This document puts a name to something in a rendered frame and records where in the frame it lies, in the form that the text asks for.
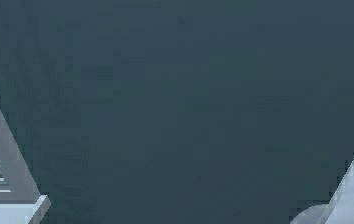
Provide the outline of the grey framed window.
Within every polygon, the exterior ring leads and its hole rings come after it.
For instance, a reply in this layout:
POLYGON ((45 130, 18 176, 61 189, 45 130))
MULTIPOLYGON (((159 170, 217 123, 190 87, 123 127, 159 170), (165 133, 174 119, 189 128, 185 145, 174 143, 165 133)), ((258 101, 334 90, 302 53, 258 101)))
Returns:
POLYGON ((40 224, 50 205, 0 110, 0 224, 40 224))

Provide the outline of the pale grey cabinet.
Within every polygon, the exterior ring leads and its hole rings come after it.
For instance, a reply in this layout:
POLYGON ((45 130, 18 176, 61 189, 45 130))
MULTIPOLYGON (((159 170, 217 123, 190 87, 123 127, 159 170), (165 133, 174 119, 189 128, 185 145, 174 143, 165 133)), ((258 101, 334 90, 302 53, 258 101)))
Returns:
POLYGON ((354 224, 354 159, 330 201, 310 206, 289 224, 354 224))

